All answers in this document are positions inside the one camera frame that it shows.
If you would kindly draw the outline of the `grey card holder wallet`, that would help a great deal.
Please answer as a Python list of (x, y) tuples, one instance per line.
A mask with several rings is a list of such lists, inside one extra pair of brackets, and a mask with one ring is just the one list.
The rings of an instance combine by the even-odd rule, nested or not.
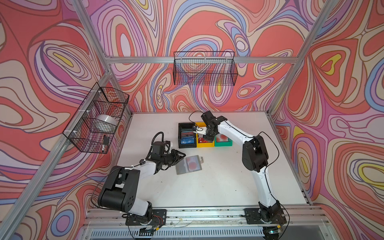
[(183, 175), (192, 172), (201, 171), (204, 159), (198, 155), (185, 157), (179, 163), (176, 164), (176, 174)]

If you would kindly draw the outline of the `white card red dot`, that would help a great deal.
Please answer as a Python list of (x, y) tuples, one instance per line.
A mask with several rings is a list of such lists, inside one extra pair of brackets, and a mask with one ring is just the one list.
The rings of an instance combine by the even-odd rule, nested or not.
[(201, 170), (200, 160), (198, 158), (188, 158), (186, 161), (189, 172)]

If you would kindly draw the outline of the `red credit card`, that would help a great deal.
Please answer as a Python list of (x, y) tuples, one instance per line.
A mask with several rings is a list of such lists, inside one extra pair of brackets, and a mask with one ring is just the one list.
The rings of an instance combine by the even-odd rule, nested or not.
[(204, 138), (198, 138), (198, 143), (199, 143), (199, 144), (203, 144), (203, 143), (211, 143), (211, 141), (208, 141), (208, 140), (206, 140), (206, 139), (204, 139)]

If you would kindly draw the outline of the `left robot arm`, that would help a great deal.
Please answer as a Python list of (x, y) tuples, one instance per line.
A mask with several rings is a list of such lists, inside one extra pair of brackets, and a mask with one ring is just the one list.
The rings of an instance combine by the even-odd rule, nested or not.
[(98, 196), (99, 208), (151, 218), (152, 203), (137, 197), (140, 181), (160, 171), (168, 170), (185, 157), (186, 154), (172, 149), (169, 141), (154, 142), (147, 156), (140, 160), (139, 164), (112, 168)]

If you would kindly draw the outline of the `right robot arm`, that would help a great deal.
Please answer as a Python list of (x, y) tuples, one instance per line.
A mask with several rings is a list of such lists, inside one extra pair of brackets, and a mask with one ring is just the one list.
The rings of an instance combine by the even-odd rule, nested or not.
[(197, 130), (207, 141), (213, 141), (219, 134), (228, 137), (242, 147), (242, 163), (251, 171), (259, 195), (259, 208), (262, 221), (271, 222), (282, 210), (280, 202), (275, 198), (268, 166), (269, 154), (264, 138), (261, 135), (252, 136), (233, 125), (223, 116), (215, 117), (212, 112), (202, 113), (201, 118), (206, 127)]

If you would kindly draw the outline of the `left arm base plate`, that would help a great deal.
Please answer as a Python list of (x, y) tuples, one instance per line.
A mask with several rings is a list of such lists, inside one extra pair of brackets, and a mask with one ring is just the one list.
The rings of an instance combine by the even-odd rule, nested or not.
[(127, 214), (126, 226), (160, 227), (166, 224), (166, 217), (166, 209), (148, 210), (144, 216)]

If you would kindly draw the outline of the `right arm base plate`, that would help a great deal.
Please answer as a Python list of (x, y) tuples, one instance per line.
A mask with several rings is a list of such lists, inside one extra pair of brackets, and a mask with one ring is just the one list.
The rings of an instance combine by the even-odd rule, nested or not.
[(277, 210), (246, 208), (243, 217), (249, 225), (267, 224), (277, 226), (287, 223), (286, 216), (281, 208)]

